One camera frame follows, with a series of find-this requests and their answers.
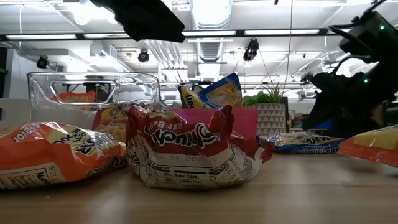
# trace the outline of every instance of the potted plant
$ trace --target potted plant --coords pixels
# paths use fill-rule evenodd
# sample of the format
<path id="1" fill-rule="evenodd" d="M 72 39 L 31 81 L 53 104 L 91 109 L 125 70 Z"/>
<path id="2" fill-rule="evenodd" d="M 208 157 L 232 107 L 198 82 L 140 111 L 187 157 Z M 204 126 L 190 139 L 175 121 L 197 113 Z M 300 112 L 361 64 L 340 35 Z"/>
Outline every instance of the potted plant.
<path id="1" fill-rule="evenodd" d="M 259 112 L 257 135 L 286 132 L 286 107 L 282 103 L 283 86 L 268 86 L 267 93 L 260 91 L 243 98 L 244 107 L 257 108 Z"/>

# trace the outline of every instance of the pink box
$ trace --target pink box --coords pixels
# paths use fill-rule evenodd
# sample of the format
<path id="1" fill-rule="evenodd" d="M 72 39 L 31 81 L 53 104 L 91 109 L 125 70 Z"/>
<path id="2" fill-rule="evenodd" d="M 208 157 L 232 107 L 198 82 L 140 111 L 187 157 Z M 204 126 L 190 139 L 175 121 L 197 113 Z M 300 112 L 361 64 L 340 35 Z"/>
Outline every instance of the pink box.
<path id="1" fill-rule="evenodd" d="M 172 109 L 188 123 L 210 123 L 217 109 Z M 255 108 L 233 108 L 235 122 L 233 129 L 245 138 L 255 138 L 257 133 L 258 110 Z"/>

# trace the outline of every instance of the white geometric planter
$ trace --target white geometric planter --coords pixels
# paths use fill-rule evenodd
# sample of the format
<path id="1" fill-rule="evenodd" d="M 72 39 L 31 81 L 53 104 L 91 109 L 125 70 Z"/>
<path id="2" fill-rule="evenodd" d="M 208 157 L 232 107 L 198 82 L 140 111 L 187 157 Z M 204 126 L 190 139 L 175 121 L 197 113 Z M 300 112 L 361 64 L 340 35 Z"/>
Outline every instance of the white geometric planter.
<path id="1" fill-rule="evenodd" d="M 286 132 L 286 107 L 284 104 L 258 103 L 245 107 L 257 108 L 259 111 L 257 123 L 258 136 Z"/>

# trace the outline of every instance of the green plant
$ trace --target green plant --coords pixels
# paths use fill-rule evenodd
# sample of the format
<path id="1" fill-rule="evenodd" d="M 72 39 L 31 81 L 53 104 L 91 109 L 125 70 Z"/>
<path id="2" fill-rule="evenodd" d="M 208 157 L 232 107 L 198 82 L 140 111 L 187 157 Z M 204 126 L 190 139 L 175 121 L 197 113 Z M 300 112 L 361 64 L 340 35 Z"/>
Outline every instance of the green plant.
<path id="1" fill-rule="evenodd" d="M 282 103 L 282 97 L 285 93 L 282 85 L 267 86 L 267 93 L 260 91 L 254 96 L 243 97 L 243 105 L 253 105 L 256 103 Z"/>

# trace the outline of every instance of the wooden table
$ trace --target wooden table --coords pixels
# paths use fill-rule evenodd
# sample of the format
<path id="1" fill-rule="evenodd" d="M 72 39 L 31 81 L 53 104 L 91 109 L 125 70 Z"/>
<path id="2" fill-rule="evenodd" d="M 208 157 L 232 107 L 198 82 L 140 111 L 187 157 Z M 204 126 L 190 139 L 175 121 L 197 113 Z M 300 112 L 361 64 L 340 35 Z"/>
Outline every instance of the wooden table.
<path id="1" fill-rule="evenodd" d="M 245 184 L 146 187 L 129 169 L 51 188 L 0 192 L 0 223 L 398 223 L 396 168 L 334 155 L 274 155 Z"/>

